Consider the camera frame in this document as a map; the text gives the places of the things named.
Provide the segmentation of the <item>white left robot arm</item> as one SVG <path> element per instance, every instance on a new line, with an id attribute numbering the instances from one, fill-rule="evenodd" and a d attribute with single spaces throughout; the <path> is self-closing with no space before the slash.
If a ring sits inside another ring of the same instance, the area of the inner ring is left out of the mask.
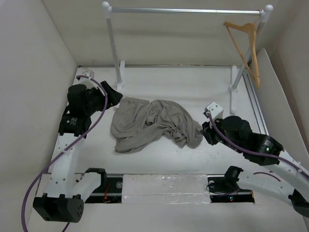
<path id="1" fill-rule="evenodd" d="M 45 221 L 77 223 L 84 204 L 96 191 L 107 187 L 107 174 L 102 168 L 88 168 L 81 180 L 75 178 L 78 157 L 87 135 L 98 124 L 91 116 L 116 106 L 123 95 L 106 81 L 89 81 L 92 87 L 75 84 L 68 89 L 68 104 L 62 115 L 56 142 L 56 157 L 52 161 L 50 181 L 41 197 L 35 197 L 33 208 Z"/>

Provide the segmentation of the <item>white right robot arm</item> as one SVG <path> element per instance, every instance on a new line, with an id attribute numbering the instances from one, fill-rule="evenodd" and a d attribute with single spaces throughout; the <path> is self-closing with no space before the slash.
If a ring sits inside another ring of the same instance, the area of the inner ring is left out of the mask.
<path id="1" fill-rule="evenodd" d="M 202 125 L 201 134 L 210 145 L 222 143 L 243 157 L 276 174 L 282 181 L 263 179 L 230 166 L 219 182 L 223 194 L 248 189 L 276 198 L 304 217 L 309 216 L 309 172 L 272 137 L 252 131 L 239 116 L 213 119 Z"/>

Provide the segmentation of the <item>grey trousers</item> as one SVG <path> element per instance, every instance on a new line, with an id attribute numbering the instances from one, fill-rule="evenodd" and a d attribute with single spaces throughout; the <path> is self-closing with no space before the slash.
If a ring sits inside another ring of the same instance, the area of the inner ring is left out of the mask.
<path id="1" fill-rule="evenodd" d="M 121 99 L 111 123 L 115 151 L 119 153 L 141 151 L 161 137 L 179 148 L 196 148 L 203 140 L 201 130 L 202 126 L 174 101 L 129 97 Z"/>

